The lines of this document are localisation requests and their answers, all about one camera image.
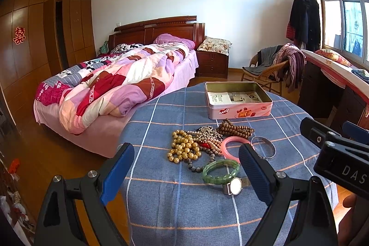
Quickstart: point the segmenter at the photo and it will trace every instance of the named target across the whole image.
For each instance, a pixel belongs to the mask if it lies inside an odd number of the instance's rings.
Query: wristwatch
[[[247,177],[234,177],[229,183],[223,184],[223,193],[225,195],[238,195],[241,190],[251,185]]]

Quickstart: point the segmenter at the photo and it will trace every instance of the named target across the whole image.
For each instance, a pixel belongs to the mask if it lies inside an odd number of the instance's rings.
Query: jewelry
[[[184,130],[177,129],[172,133],[172,136],[173,142],[170,144],[172,149],[167,153],[167,158],[170,162],[178,164],[182,160],[197,160],[202,155],[201,151],[205,150],[209,155],[213,155],[213,151],[199,146],[192,138],[192,135]]]
[[[211,176],[208,173],[211,170],[221,166],[231,166],[234,170],[225,176]],[[202,179],[208,184],[222,185],[229,183],[239,172],[239,163],[235,160],[218,160],[204,167],[202,171]]]
[[[247,177],[239,178],[234,177],[230,183],[223,184],[223,193],[226,195],[238,195],[241,190],[251,185],[250,180]]]
[[[209,160],[209,163],[207,163],[206,165],[208,165],[208,164],[215,161],[215,154],[212,151],[209,152],[209,155],[210,155],[210,160]],[[205,166],[206,166],[206,165],[202,166],[202,167],[193,166],[193,163],[192,163],[190,158],[185,160],[185,162],[188,164],[188,169],[189,170],[191,170],[192,172],[197,172],[197,173],[201,173],[204,170]]]
[[[223,155],[226,159],[230,159],[230,160],[235,160],[237,163],[239,163],[239,158],[231,155],[227,148],[226,148],[226,144],[228,142],[231,142],[231,141],[237,141],[237,142],[241,142],[241,143],[244,143],[244,144],[250,144],[250,141],[249,140],[246,140],[245,138],[241,138],[241,137],[236,137],[236,136],[232,136],[232,137],[228,137],[228,138],[225,138],[221,144],[221,149],[222,149],[222,152],[223,152]]]
[[[224,119],[217,128],[217,132],[226,136],[237,136],[241,138],[251,137],[255,130],[248,126],[235,126],[229,119]]]
[[[252,139],[251,139],[251,146],[252,146],[252,148],[255,150],[255,144],[260,144],[260,143],[264,143],[264,144],[266,144],[266,145],[268,145],[271,149],[273,149],[274,150],[274,152],[273,152],[273,154],[272,154],[272,156],[270,156],[270,157],[264,157],[264,156],[261,156],[261,155],[259,155],[259,153],[258,153],[258,156],[260,157],[260,158],[262,158],[263,160],[269,160],[269,159],[271,159],[271,158],[273,158],[275,155],[276,155],[276,152],[277,152],[277,150],[276,150],[276,147],[274,146],[274,144],[271,142],[271,141],[269,141],[267,138],[264,138],[264,137],[259,137],[259,136],[255,136],[255,137],[253,137]]]
[[[209,146],[216,156],[221,156],[220,144],[222,142],[222,135],[217,132],[212,126],[202,126],[196,131],[189,131],[189,134],[193,134],[196,137],[193,139],[203,147]]]

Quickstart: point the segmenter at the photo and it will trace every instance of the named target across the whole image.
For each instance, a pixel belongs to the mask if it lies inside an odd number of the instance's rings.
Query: green jade bracelet
[[[234,170],[225,176],[211,176],[208,173],[222,166],[230,166]],[[204,167],[202,171],[202,179],[208,184],[223,185],[229,183],[239,172],[239,163],[235,160],[218,160]]]

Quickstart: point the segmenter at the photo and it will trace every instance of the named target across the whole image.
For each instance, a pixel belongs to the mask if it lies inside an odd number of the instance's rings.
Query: wooden nightstand
[[[195,76],[201,77],[228,77],[228,56],[221,53],[197,50],[199,67]]]

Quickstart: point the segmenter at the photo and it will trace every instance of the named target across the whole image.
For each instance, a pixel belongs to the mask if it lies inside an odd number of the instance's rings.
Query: blue plaid tablecloth
[[[271,140],[276,155],[269,162],[290,177],[309,179],[319,149],[302,137],[300,122],[309,116],[295,104],[268,93],[273,100],[270,116],[232,119],[247,125],[255,134]],[[124,128],[119,142],[134,145],[135,160],[121,187],[131,226],[131,245],[194,246],[245,245],[263,216],[266,205],[252,187],[237,196],[222,193],[221,186],[208,185],[187,164],[167,159],[172,132],[194,130],[202,125],[217,127],[222,120],[208,118],[204,84],[183,88],[155,99],[138,109]],[[227,145],[233,155],[240,143]],[[196,166],[209,160],[203,154]],[[226,174],[225,170],[215,173]],[[246,176],[241,168],[239,177]],[[337,188],[322,178],[332,207],[338,203]],[[291,202],[275,245],[283,245],[297,202]]]

